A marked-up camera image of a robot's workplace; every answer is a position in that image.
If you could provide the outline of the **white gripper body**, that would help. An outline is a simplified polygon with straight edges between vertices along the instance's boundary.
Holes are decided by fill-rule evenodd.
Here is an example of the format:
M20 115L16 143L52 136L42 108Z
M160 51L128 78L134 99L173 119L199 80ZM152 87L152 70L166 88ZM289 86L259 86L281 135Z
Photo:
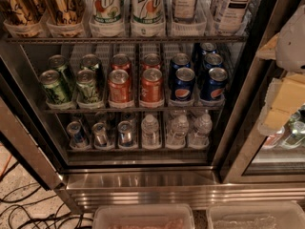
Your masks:
M305 73L305 5L299 6L281 29L275 61L287 72Z

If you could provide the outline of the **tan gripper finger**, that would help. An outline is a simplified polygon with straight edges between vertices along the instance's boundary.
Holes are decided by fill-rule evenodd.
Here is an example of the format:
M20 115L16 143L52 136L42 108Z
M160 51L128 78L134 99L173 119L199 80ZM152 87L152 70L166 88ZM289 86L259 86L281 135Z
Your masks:
M279 34L275 34L264 46L257 52L256 56L263 60L275 60L275 48Z
M304 103L304 74L289 73L282 79L274 78L267 89L258 118L258 131L262 135L275 134Z

